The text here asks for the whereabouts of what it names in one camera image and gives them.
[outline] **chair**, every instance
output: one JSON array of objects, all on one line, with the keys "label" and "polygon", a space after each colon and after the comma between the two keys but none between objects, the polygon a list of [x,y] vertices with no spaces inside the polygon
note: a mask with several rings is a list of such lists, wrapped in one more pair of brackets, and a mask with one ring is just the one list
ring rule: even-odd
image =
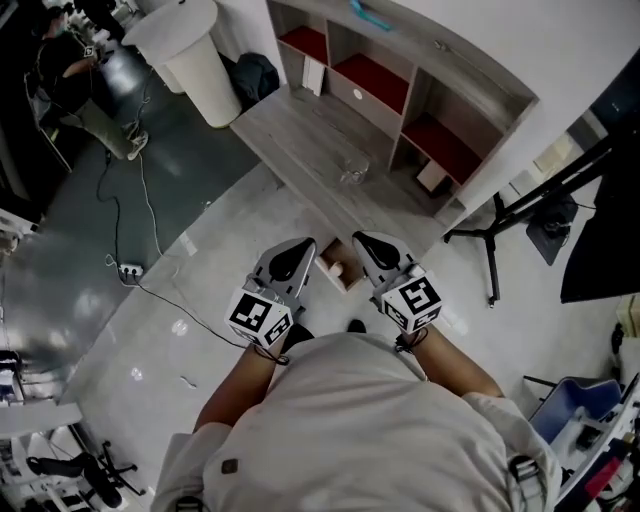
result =
[{"label": "chair", "polygon": [[135,465],[117,469],[109,454],[110,443],[102,443],[102,454],[97,458],[88,452],[83,452],[70,460],[50,459],[46,457],[29,457],[27,465],[36,475],[56,475],[68,478],[80,476],[91,486],[91,491],[83,497],[88,501],[96,494],[105,505],[118,508],[122,503],[119,488],[126,487],[136,496],[143,496],[146,491],[137,490],[124,478],[123,473],[137,471]]},{"label": "chair", "polygon": [[613,379],[565,377],[558,384],[524,376],[525,380],[553,388],[529,422],[549,444],[574,417],[580,407],[596,421],[602,420],[620,403],[620,385]]}]

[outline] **gray floor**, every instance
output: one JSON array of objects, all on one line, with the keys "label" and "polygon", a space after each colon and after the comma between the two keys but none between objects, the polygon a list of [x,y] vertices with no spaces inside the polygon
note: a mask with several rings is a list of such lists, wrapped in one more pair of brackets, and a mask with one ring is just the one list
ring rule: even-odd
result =
[{"label": "gray floor", "polygon": [[[104,73],[117,119],[132,120],[149,68],[119,50]],[[229,129],[209,127],[185,95],[173,95],[152,75],[143,111],[150,142],[143,151],[145,175],[158,220],[160,245],[168,247],[225,190],[253,168],[255,155]],[[78,137],[85,144],[85,137]],[[37,234],[8,258],[2,305],[10,348],[33,362],[35,395],[56,394],[69,371],[91,347],[130,289],[120,285],[105,256],[114,252],[113,203],[96,200],[104,149],[90,139],[75,159]],[[145,204],[140,160],[114,161],[102,195],[118,196],[122,211],[119,255],[150,268],[157,259],[151,216]]]},{"label": "gray floor", "polygon": [[[493,310],[486,305],[484,249],[476,240],[439,243],[423,259],[464,324],[456,330],[441,322],[439,327],[525,412],[531,395],[523,388],[523,374],[558,380],[566,375],[599,376],[607,368],[617,299],[571,305],[559,300],[564,266],[589,215],[580,210],[574,236],[553,267],[536,252],[524,227],[500,236],[503,300]],[[485,219],[478,215],[475,221]],[[313,236],[319,243],[331,238],[288,189],[276,187],[262,165],[229,189],[186,233],[197,252],[189,256],[180,243],[174,244],[145,285],[189,307],[230,338],[223,323],[229,297],[264,250],[296,236]],[[395,337],[395,324],[368,302],[370,293],[369,283],[361,282],[341,295],[314,267],[302,296],[308,309],[302,323],[320,336],[341,331],[349,319],[358,317],[370,332]],[[185,323],[187,332],[179,335],[176,322]],[[134,290],[79,365],[65,400],[78,401],[92,434],[98,440],[110,439],[120,460],[136,463],[136,483],[153,491],[170,435],[191,431],[200,408],[239,355],[238,349],[211,336],[180,310]],[[131,510],[147,509],[151,496],[152,492],[142,499],[128,495]]]}]

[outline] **black bag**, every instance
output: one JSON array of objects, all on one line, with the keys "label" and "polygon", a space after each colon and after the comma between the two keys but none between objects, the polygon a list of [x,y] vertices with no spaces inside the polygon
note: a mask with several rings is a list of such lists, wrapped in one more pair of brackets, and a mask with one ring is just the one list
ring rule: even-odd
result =
[{"label": "black bag", "polygon": [[242,54],[230,76],[243,109],[252,107],[280,87],[278,71],[269,59],[258,53]]}]

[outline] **tripod stand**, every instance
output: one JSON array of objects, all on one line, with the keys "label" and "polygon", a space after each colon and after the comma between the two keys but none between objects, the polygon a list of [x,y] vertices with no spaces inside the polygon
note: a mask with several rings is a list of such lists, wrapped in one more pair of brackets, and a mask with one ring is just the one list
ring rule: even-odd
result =
[{"label": "tripod stand", "polygon": [[489,307],[493,308],[495,303],[500,300],[495,237],[520,222],[528,221],[537,212],[557,204],[569,194],[604,173],[615,172],[621,166],[628,167],[629,161],[624,157],[627,156],[629,150],[632,150],[634,142],[636,145],[638,144],[637,139],[639,138],[637,118],[634,121],[599,141],[573,163],[515,203],[505,207],[500,195],[496,193],[493,196],[496,217],[488,228],[452,229],[444,235],[443,241],[445,243],[449,243],[452,236],[482,238],[484,240],[492,289],[492,295],[488,300]]}]

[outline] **power strip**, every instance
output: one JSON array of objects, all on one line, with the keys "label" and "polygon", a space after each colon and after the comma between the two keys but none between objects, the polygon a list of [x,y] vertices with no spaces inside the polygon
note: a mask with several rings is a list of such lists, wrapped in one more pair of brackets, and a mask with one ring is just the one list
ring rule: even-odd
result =
[{"label": "power strip", "polygon": [[119,270],[125,279],[131,277],[134,280],[138,280],[142,277],[142,274],[144,274],[144,269],[140,265],[134,265],[132,263],[120,263]]}]

